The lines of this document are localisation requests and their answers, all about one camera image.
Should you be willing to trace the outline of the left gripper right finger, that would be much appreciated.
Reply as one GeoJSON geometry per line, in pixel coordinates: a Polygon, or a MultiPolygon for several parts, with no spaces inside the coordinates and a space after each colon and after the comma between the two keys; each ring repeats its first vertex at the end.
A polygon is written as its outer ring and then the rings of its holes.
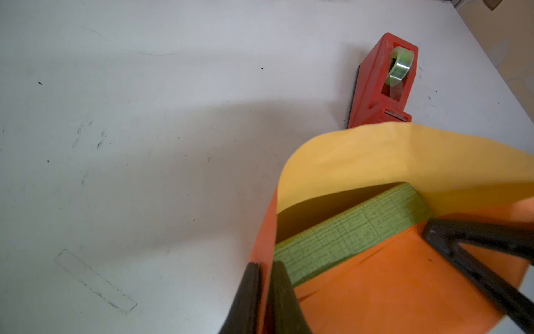
{"type": "Polygon", "coordinates": [[[273,333],[312,333],[282,261],[273,263],[268,303],[273,333]]]}

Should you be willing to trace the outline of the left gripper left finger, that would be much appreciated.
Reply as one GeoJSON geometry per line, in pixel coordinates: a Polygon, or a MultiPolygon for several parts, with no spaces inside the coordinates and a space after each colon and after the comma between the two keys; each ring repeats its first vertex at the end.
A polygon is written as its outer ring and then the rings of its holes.
{"type": "Polygon", "coordinates": [[[249,262],[219,334],[255,334],[262,294],[260,264],[249,262]]]}

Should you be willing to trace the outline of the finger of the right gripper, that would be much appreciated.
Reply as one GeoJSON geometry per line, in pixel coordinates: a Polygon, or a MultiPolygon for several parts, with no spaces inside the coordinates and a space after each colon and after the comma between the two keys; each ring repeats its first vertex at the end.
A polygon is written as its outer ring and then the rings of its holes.
{"type": "Polygon", "coordinates": [[[424,228],[423,239],[469,279],[494,306],[509,316],[524,333],[533,332],[532,300],[461,246],[478,246],[532,262],[531,231],[475,221],[432,218],[424,228]]]}

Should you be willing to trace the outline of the green gift box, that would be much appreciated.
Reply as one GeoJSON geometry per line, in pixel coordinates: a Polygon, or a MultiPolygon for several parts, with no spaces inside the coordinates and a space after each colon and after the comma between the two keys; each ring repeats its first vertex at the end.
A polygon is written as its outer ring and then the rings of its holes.
{"type": "Polygon", "coordinates": [[[297,287],[432,216],[423,197],[400,184],[280,242],[273,260],[297,287]]]}

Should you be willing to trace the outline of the yellow orange wrapping paper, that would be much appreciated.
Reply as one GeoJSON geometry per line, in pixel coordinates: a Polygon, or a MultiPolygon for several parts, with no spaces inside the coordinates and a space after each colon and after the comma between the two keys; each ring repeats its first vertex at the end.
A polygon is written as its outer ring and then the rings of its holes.
{"type": "MultiPolygon", "coordinates": [[[[273,333],[268,303],[277,244],[400,184],[432,218],[533,233],[533,156],[490,139],[409,122],[362,125],[311,139],[286,163],[250,262],[260,264],[257,333],[273,333]]],[[[428,221],[293,286],[311,333],[486,333],[505,314],[423,239],[428,221]]],[[[517,288],[530,264],[462,244],[517,288]]]]}

